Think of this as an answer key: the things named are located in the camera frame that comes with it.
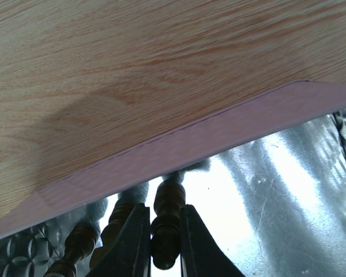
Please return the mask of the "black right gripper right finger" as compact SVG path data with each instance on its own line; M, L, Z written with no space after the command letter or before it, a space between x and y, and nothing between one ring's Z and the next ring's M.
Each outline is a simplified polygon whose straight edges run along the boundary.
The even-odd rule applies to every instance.
M180 211L182 276L236 277L244 274L221 251L193 205Z

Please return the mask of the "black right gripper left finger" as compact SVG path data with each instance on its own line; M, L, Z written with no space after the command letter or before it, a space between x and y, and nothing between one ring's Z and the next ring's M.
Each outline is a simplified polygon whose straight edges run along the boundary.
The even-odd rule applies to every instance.
M87 274L91 277L146 277L151 275L150 211L137 204L116 241Z

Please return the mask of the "dark king piece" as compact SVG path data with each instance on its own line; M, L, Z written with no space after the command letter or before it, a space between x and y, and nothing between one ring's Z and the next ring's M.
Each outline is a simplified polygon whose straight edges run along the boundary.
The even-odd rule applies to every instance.
M180 254L180 211L185 205L182 177L174 171L158 186L153 203L156 218L151 224L151 256L160 270L172 268Z

